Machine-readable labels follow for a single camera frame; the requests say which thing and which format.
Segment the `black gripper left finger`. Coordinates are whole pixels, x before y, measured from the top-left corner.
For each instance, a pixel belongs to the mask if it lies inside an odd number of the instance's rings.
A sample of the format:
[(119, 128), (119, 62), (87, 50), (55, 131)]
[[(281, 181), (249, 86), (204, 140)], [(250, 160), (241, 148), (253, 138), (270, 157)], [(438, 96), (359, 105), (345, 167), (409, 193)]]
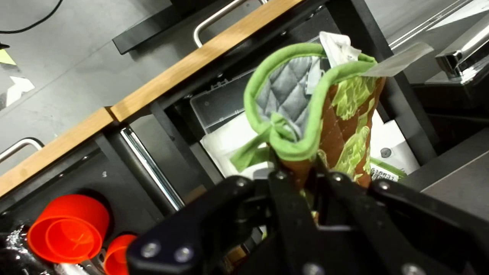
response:
[(310, 275), (316, 229), (285, 171), (232, 175), (142, 233), (129, 275)]

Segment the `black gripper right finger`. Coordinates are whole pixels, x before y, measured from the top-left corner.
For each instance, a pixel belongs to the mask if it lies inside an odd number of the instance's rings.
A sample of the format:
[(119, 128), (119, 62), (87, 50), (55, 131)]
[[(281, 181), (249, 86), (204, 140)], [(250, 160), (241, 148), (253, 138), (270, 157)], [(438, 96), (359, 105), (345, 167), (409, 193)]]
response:
[(343, 218), (383, 275), (489, 275), (489, 224), (391, 180), (368, 187), (345, 174), (317, 178), (320, 222)]

